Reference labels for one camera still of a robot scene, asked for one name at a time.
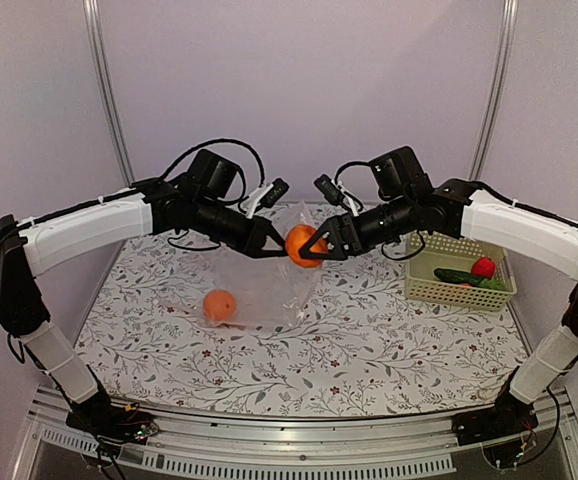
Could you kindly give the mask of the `right aluminium frame post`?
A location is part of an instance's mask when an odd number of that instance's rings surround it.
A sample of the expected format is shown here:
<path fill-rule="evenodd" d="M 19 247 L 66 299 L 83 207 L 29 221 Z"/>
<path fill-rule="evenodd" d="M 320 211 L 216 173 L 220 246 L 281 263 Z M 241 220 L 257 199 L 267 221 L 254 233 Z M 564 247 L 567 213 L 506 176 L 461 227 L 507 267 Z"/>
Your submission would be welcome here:
<path fill-rule="evenodd" d="M 515 36 L 518 16 L 518 0 L 504 0 L 493 75 L 487 97 L 484 117 L 476 142 L 476 148 L 469 171 L 470 180 L 480 180 L 494 135 L 495 124 L 502 101 L 507 71 Z"/>

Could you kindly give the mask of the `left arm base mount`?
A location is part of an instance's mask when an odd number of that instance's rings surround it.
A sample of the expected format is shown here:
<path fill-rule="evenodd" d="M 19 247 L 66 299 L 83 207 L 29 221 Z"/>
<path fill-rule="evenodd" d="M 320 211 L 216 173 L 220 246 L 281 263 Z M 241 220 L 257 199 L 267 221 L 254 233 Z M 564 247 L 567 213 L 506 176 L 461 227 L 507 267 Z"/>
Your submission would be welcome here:
<path fill-rule="evenodd" d="M 66 397 L 70 412 L 66 425 L 115 444 L 145 445 L 159 432 L 155 417 L 143 411 L 139 402 L 116 406 L 100 380 L 89 370 L 96 383 L 95 393 L 81 403 Z"/>

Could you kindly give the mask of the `red strawberry toy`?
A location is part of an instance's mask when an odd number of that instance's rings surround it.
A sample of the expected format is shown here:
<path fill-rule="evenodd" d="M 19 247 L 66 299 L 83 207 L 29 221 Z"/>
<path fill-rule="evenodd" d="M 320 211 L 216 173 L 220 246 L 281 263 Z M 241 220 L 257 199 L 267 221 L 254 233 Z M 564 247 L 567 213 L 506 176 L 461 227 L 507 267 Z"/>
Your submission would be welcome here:
<path fill-rule="evenodd" d="M 481 257 L 472 265 L 470 273 L 486 279 L 492 279 L 496 269 L 496 263 L 492 259 Z"/>

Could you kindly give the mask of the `orange tangerine front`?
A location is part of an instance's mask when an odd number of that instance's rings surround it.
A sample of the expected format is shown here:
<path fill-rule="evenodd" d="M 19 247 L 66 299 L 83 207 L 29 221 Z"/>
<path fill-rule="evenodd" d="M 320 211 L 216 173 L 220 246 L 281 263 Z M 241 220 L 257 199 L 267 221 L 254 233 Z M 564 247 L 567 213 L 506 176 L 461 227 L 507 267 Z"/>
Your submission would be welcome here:
<path fill-rule="evenodd" d="M 207 320 L 226 322 L 236 313 L 237 300 L 229 291 L 214 289 L 205 295 L 202 307 Z"/>

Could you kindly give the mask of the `floral pattern table mat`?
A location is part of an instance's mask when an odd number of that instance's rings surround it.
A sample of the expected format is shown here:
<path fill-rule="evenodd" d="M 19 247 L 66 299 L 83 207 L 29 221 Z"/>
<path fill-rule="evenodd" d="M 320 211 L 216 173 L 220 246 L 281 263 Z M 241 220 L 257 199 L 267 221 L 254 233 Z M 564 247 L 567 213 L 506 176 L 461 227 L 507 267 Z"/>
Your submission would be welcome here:
<path fill-rule="evenodd" d="M 127 242 L 75 347 L 114 396 L 271 416 L 425 413 L 492 402 L 527 356 L 508 310 L 409 300 L 400 248 L 321 267 L 291 327 L 207 327 L 160 305 L 208 284 L 196 234 Z"/>

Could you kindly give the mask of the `left aluminium frame post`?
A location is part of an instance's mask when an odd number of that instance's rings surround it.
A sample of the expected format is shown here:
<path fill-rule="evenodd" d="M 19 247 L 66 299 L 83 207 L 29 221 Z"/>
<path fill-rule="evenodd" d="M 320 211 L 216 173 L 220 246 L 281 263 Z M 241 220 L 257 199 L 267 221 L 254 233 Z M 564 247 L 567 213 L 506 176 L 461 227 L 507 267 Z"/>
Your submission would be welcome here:
<path fill-rule="evenodd" d="M 130 185 L 135 181 L 135 174 L 130 162 L 121 119 L 115 101 L 111 72 L 104 43 L 100 3 L 96 0 L 84 0 L 82 4 L 94 73 L 98 83 L 103 113 L 108 125 L 112 148 L 121 178 L 125 185 Z"/>

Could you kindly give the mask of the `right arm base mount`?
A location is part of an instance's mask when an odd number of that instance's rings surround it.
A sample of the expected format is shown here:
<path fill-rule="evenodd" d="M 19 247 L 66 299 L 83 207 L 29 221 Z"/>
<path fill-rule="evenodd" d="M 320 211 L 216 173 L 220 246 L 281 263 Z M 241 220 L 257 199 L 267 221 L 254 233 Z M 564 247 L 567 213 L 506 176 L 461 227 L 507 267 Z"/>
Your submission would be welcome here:
<path fill-rule="evenodd" d="M 517 371 L 518 367 L 505 381 L 492 406 L 452 417 L 451 429 L 460 446 L 519 434 L 538 426 L 533 404 L 523 403 L 510 392 Z"/>

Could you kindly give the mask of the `aluminium frame post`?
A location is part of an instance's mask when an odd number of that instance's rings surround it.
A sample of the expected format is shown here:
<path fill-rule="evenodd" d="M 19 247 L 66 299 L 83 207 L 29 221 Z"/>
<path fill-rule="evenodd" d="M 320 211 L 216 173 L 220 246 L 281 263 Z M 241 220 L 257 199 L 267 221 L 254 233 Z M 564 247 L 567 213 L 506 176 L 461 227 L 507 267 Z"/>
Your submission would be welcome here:
<path fill-rule="evenodd" d="M 111 72 L 104 43 L 100 3 L 96 0 L 84 0 L 82 4 L 94 73 L 98 83 L 103 113 L 108 125 L 112 148 L 121 178 L 125 185 L 130 185 L 135 181 L 135 174 L 130 162 L 121 119 L 115 101 Z"/>
<path fill-rule="evenodd" d="M 487 97 L 484 117 L 476 142 L 476 148 L 469 171 L 470 180 L 480 180 L 494 135 L 495 124 L 502 101 L 507 71 L 515 36 L 518 16 L 518 0 L 504 0 L 493 75 Z"/>

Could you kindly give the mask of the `front aluminium rail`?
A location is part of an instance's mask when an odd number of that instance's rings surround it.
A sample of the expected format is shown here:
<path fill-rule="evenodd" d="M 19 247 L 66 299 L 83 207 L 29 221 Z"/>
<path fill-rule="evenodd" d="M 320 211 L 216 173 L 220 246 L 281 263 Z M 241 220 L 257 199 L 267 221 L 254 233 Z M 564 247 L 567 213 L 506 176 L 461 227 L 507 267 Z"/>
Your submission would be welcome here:
<path fill-rule="evenodd" d="M 66 424 L 53 389 L 37 390 L 15 479 L 578 479 L 578 421 L 565 390 L 536 403 L 527 454 L 503 468 L 512 437 L 461 444 L 453 413 L 349 418 L 245 416 L 144 404 L 158 433 L 108 458 Z"/>

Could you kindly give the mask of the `beige perforated plastic basket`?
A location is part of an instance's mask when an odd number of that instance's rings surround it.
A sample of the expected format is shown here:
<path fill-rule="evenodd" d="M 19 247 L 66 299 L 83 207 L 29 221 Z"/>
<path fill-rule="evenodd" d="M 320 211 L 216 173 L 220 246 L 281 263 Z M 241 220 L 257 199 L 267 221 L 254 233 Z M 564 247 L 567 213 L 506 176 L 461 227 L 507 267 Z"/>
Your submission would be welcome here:
<path fill-rule="evenodd" d="M 491 312 L 503 309 L 517 293 L 507 251 L 482 241 L 455 239 L 435 233 L 412 233 L 406 239 L 405 296 Z M 494 264 L 493 277 L 479 286 L 472 267 L 480 260 Z"/>

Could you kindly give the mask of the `green cucumber toy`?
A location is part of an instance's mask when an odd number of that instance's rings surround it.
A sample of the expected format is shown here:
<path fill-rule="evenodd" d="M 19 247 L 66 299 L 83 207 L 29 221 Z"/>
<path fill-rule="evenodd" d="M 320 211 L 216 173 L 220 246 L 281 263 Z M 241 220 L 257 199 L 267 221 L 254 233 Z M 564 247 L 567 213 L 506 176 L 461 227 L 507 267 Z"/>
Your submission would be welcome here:
<path fill-rule="evenodd" d="M 467 284 L 471 287 L 481 287 L 488 281 L 488 278 L 484 276 L 455 269 L 436 268 L 433 273 L 438 280 L 449 284 Z"/>

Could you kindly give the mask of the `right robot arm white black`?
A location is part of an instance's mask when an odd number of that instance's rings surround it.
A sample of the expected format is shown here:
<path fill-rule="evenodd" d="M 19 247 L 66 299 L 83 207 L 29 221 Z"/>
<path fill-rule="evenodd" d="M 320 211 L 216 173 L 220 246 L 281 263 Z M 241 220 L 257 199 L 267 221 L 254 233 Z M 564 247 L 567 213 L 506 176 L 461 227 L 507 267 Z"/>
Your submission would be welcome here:
<path fill-rule="evenodd" d="M 504 391 L 511 397 L 487 412 L 490 432 L 508 435 L 524 420 L 523 404 L 534 402 L 578 360 L 578 221 L 510 200 L 478 181 L 450 179 L 435 187 L 408 146 L 367 165 L 382 204 L 329 218 L 300 248 L 302 258 L 343 261 L 426 231 L 511 250 L 575 281 L 560 326 L 510 376 Z"/>

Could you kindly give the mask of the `green leafy vegetable toy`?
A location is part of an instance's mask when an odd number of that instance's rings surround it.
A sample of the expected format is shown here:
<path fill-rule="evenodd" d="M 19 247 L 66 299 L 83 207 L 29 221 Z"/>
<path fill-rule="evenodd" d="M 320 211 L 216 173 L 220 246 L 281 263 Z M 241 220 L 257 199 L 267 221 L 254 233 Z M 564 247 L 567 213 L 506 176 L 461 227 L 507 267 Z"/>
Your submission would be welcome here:
<path fill-rule="evenodd" d="M 506 286 L 506 284 L 502 281 L 495 279 L 495 278 L 484 279 L 480 283 L 480 287 L 485 288 L 485 289 L 495 290 L 495 291 L 503 291 L 503 292 L 508 291 L 508 287 Z"/>

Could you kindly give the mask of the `clear zip top bag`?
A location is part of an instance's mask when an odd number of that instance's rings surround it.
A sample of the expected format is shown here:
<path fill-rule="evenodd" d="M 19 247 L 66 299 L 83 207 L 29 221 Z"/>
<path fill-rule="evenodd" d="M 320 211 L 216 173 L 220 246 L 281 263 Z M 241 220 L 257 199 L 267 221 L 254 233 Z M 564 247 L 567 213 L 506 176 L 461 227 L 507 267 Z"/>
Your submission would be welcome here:
<path fill-rule="evenodd" d="M 305 227 L 313 222 L 303 202 L 280 209 L 271 219 L 285 240 L 289 255 L 250 259 L 226 247 L 199 257 L 208 284 L 177 302 L 160 303 L 172 313 L 191 316 L 207 327 L 253 329 L 291 327 L 298 322 L 321 277 L 322 263 L 303 260 L 298 248 L 305 240 Z M 237 300 L 234 316 L 212 322 L 203 314 L 203 299 L 214 289 L 229 291 Z"/>

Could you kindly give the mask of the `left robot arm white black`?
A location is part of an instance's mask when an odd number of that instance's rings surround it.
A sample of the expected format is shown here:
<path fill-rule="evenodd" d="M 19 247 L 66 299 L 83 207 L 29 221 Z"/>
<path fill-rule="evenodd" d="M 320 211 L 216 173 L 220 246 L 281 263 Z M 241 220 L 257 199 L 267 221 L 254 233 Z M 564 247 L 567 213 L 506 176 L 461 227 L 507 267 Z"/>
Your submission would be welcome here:
<path fill-rule="evenodd" d="M 19 340 L 63 392 L 80 419 L 97 434 L 117 426 L 104 388 L 51 322 L 37 277 L 73 258 L 132 238 L 192 231 L 248 258 L 283 257 L 284 241 L 258 215 L 288 191 L 277 178 L 235 200 L 226 195 L 242 168 L 202 143 L 187 151 L 192 162 L 178 176 L 166 170 L 117 193 L 18 221 L 0 218 L 0 327 Z"/>

